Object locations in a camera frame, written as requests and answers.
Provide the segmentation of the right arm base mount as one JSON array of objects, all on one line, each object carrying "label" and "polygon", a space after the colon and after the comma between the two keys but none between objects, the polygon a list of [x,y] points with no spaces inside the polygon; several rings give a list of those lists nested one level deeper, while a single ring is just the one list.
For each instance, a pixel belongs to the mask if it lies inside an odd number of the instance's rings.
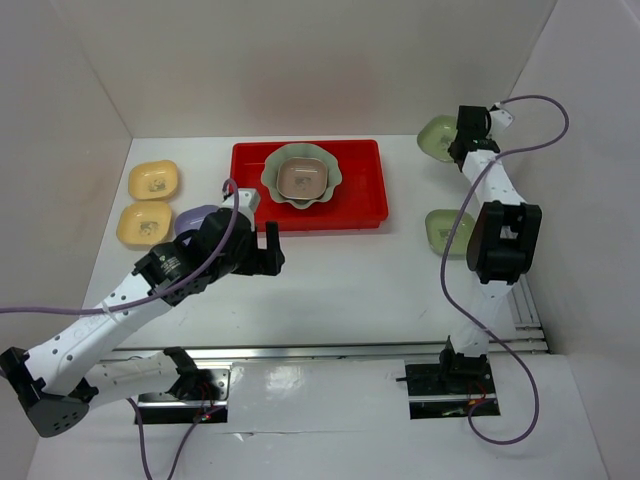
[{"label": "right arm base mount", "polygon": [[436,364],[406,364],[395,381],[407,389],[411,420],[499,416],[500,407],[489,367],[473,380],[443,380]]}]

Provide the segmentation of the green scalloped bowl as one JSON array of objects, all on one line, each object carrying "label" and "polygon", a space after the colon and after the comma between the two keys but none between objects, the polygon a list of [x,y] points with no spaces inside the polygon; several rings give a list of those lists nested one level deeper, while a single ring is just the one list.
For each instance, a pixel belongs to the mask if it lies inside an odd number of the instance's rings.
[{"label": "green scalloped bowl", "polygon": [[[276,188],[276,178],[281,164],[292,157],[316,158],[328,167],[328,184],[324,194],[314,200],[295,201],[283,197]],[[316,203],[327,203],[334,195],[335,189],[343,182],[343,175],[337,158],[327,150],[311,143],[288,143],[277,148],[265,160],[261,174],[261,184],[267,188],[270,198],[277,204],[289,204],[298,210],[306,210]]]}]

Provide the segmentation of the purple square plate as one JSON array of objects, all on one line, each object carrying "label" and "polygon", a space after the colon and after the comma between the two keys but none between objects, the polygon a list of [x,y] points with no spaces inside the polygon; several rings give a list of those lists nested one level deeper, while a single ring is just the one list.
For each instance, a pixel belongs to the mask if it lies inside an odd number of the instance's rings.
[{"label": "purple square plate", "polygon": [[216,205],[203,205],[179,214],[174,221],[175,239],[182,245],[187,245],[193,233],[200,229],[205,218],[218,209]]}]

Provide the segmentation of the brown square plate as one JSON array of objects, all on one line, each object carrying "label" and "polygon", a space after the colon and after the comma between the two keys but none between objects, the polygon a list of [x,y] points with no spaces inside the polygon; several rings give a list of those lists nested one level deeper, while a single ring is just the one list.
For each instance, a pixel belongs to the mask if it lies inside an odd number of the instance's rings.
[{"label": "brown square plate", "polygon": [[286,199],[309,201],[320,198],[328,184],[328,167],[319,159],[292,157],[278,169],[277,191]]}]

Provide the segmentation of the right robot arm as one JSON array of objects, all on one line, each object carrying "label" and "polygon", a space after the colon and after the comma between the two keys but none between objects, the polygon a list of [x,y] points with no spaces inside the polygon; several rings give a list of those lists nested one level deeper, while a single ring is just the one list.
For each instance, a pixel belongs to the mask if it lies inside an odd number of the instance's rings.
[{"label": "right robot arm", "polygon": [[470,182],[480,211],[466,247],[466,263],[476,286],[462,325],[440,353],[436,379],[441,388],[460,393],[487,372],[490,335],[498,310],[531,267],[542,212],[516,191],[502,162],[494,134],[513,121],[493,106],[458,108],[456,136],[448,153]]}]

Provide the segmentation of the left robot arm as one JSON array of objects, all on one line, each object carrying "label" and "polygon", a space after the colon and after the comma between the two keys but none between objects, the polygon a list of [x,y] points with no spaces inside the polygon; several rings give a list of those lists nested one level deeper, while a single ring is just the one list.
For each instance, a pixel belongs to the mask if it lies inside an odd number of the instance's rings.
[{"label": "left robot arm", "polygon": [[1,355],[1,371],[42,438],[60,435],[99,406],[147,393],[176,399],[210,393],[212,377],[181,347],[104,363],[129,336],[203,292],[227,274],[276,276],[285,262],[279,228],[267,222],[259,248],[252,221],[229,208],[207,215],[196,230],[154,246],[98,307],[49,341]]}]

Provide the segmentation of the green square plate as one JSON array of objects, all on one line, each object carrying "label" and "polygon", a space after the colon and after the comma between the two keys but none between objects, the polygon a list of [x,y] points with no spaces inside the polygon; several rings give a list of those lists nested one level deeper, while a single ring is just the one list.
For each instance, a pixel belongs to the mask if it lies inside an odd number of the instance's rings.
[{"label": "green square plate", "polygon": [[[431,249],[437,254],[442,255],[446,247],[451,228],[458,215],[457,210],[436,209],[432,210],[425,217],[425,229],[427,240]],[[449,250],[449,256],[452,258],[464,258],[466,256],[467,247],[475,227],[474,218],[464,213],[454,235],[454,240]]]},{"label": "green square plate", "polygon": [[449,147],[457,135],[457,119],[438,115],[431,119],[417,135],[417,144],[426,155],[444,163],[452,163]]}]

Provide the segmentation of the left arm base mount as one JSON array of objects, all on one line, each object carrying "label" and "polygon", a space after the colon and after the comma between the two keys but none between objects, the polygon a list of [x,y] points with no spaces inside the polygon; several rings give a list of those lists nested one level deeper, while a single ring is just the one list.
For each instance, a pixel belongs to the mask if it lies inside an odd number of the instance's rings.
[{"label": "left arm base mount", "polygon": [[222,424],[228,420],[231,366],[200,366],[203,381],[188,394],[175,397],[168,392],[147,393],[135,402],[145,425],[187,425],[196,417],[203,424]]}]

